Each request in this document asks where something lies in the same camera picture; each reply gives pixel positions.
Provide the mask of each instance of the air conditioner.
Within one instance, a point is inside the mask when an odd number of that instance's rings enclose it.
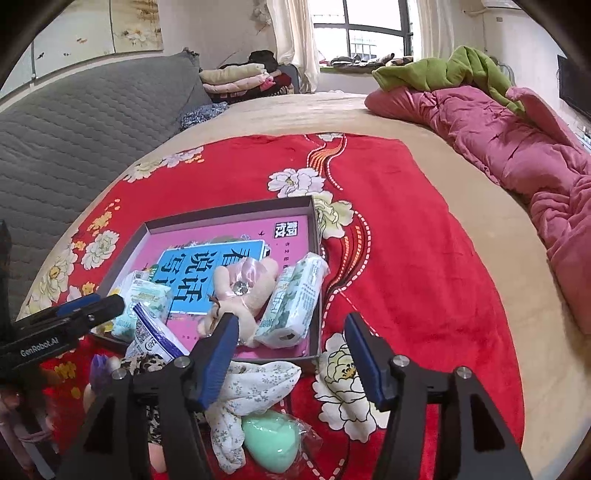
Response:
[[[521,10],[519,5],[511,0],[482,0],[482,5],[486,8],[513,8]]]

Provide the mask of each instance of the blue book cover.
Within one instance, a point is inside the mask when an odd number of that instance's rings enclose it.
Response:
[[[265,254],[264,240],[245,240],[222,244],[165,250],[158,260],[152,281],[173,289],[171,313],[206,314],[212,304],[213,271],[241,258],[261,260]]]

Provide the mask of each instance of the beige bedsheet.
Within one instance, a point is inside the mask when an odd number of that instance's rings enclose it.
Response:
[[[317,93],[250,100],[144,158],[251,134],[348,132],[402,140],[470,235],[496,284],[523,381],[522,450],[536,478],[556,478],[591,424],[591,338],[585,339],[573,324],[527,212],[434,133],[373,116],[363,99]],[[92,207],[60,240],[41,272]]]

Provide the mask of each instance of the screw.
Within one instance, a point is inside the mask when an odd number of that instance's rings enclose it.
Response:
[[[123,380],[127,375],[127,370],[125,368],[118,368],[113,373],[111,373],[111,377],[113,380]]]
[[[179,356],[174,359],[173,363],[177,368],[187,368],[191,364],[191,359],[188,356]]]
[[[467,380],[472,376],[472,370],[468,367],[457,367],[456,373],[458,377],[463,378],[464,380]]]
[[[392,362],[399,367],[406,367],[410,363],[410,360],[406,355],[395,355]]]

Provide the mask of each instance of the clothes pile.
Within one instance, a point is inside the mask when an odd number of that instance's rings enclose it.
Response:
[[[202,70],[199,76],[213,103],[232,104],[294,93],[291,77],[279,70],[279,64],[269,50],[252,52],[244,64]]]
[[[355,57],[336,57],[329,66],[340,72],[372,73],[380,67],[401,67],[414,61],[413,57],[397,58],[395,53],[388,53],[379,59],[364,60],[359,54]]]

